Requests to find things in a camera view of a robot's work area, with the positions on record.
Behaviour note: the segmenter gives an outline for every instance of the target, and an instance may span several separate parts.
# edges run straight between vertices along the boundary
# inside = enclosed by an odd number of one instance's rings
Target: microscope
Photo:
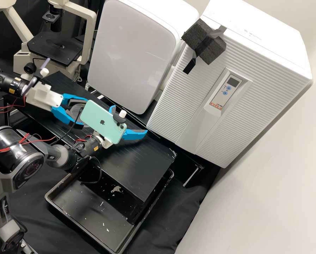
[[[20,75],[24,74],[24,78],[28,79],[32,71],[40,68],[46,59],[50,58],[51,61],[47,65],[50,74],[60,71],[73,81],[77,81],[80,77],[80,66],[86,64],[90,57],[97,15],[94,11],[69,0],[48,2],[49,11],[43,19],[51,24],[51,31],[34,36],[13,8],[16,0],[0,0],[0,12],[4,13],[22,41],[21,49],[13,57],[13,71]],[[58,37],[56,32],[61,29],[63,11],[86,20],[83,45],[72,38]]]

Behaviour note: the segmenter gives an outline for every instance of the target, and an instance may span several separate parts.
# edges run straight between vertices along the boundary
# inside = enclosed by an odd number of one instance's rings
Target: black tray
[[[164,174],[164,177],[159,181],[153,191],[152,201],[144,208],[140,220],[133,225],[127,221],[127,218],[123,214],[110,205],[108,200],[101,198],[93,191],[98,185],[103,191],[105,181],[108,181],[108,184],[112,185],[113,183],[109,182],[110,179],[106,179],[104,176],[104,178],[96,184],[82,184],[78,179],[86,179],[86,176],[84,176],[86,172],[89,171],[84,169],[74,175],[68,174],[45,195],[45,199],[51,206],[72,221],[78,228],[107,251],[114,254],[121,254],[174,174],[171,170],[168,170]]]

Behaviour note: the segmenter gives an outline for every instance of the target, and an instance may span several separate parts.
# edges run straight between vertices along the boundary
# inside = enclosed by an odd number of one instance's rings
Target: black platform
[[[52,90],[55,92],[75,94],[91,99],[105,109],[109,108],[108,105],[98,100],[60,72],[50,75],[46,80],[52,85]],[[8,95],[5,98],[10,103],[14,101],[12,96]],[[64,135],[69,129],[68,125],[61,123],[52,113],[40,110],[32,105],[28,104],[24,108],[18,108],[18,110],[58,137]],[[130,121],[127,121],[126,124],[129,129],[141,128]],[[73,129],[69,135],[63,138],[63,141],[72,146],[76,139],[84,138],[86,135],[91,134],[91,131],[92,129],[90,128]],[[97,157],[101,161],[102,169],[106,174],[144,203],[168,170],[176,154],[148,134],[139,142],[122,140],[119,144],[103,150]]]
[[[29,42],[30,52],[52,61],[68,66],[77,60],[82,51],[83,43],[75,38],[65,38],[56,32],[41,32]]]

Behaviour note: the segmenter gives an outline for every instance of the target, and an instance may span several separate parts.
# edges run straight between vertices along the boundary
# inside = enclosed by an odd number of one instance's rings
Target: white knob
[[[49,70],[46,68],[43,68],[41,69],[40,73],[43,76],[43,78],[45,78],[47,75],[49,75]]]
[[[125,110],[121,110],[120,113],[119,113],[119,116],[121,118],[125,118],[126,117],[126,111]]]

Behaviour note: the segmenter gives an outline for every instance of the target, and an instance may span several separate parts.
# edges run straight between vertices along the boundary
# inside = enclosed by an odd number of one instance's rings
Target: white appliance
[[[312,75],[300,33],[246,2],[211,0],[201,19],[227,28],[226,51],[210,65],[198,57],[187,75],[186,46],[147,128],[225,168]]]
[[[198,20],[183,0],[107,0],[98,27],[88,82],[142,114],[183,49],[183,33]]]

